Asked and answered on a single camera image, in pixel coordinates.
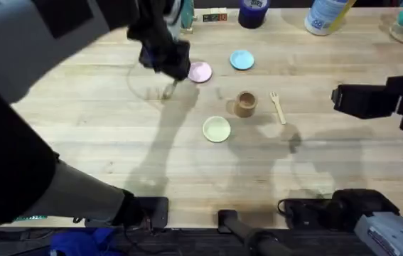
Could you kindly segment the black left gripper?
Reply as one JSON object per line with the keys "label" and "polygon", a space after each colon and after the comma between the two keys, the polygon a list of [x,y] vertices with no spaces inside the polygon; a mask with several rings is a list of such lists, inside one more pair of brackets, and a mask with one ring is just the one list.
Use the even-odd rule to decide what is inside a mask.
{"label": "black left gripper", "polygon": [[141,43],[139,62],[177,81],[190,72],[190,43],[178,38],[184,0],[127,2],[127,38]]}

